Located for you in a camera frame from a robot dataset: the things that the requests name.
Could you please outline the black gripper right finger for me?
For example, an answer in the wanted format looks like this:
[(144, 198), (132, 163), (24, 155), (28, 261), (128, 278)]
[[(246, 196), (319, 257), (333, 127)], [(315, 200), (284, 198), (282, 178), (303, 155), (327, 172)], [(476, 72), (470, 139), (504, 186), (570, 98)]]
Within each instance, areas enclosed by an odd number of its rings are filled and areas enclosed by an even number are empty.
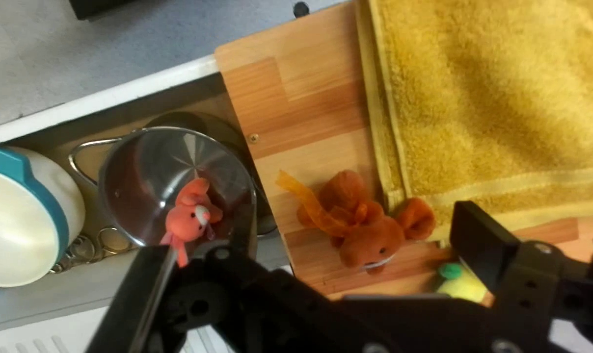
[(454, 253), (482, 280), (500, 308), (551, 308), (566, 264), (558, 247), (521, 241), (476, 202), (454, 204)]

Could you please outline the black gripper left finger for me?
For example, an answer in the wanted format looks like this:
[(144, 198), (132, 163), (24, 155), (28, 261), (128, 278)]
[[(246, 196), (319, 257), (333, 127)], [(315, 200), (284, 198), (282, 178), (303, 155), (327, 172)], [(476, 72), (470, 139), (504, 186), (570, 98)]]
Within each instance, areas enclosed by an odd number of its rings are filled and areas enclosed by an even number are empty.
[(246, 264), (240, 245), (209, 245), (180, 268), (166, 247), (146, 247), (111, 302), (87, 353), (178, 353), (189, 329), (217, 325), (234, 310), (223, 270)]

